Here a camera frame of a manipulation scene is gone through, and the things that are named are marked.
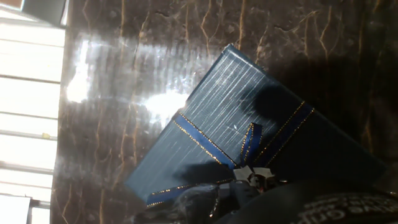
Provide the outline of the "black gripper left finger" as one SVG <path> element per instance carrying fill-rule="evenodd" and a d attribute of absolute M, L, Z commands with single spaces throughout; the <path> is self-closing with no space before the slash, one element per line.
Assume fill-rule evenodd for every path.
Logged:
<path fill-rule="evenodd" d="M 228 184 L 200 184 L 133 217 L 143 223 L 216 223 L 239 208 Z"/>

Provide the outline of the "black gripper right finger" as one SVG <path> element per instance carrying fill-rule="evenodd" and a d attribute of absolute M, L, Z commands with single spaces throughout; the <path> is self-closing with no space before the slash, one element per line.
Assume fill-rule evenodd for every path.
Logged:
<path fill-rule="evenodd" d="M 308 180 L 276 187 L 218 223 L 397 223 L 397 197 L 368 185 Z"/>

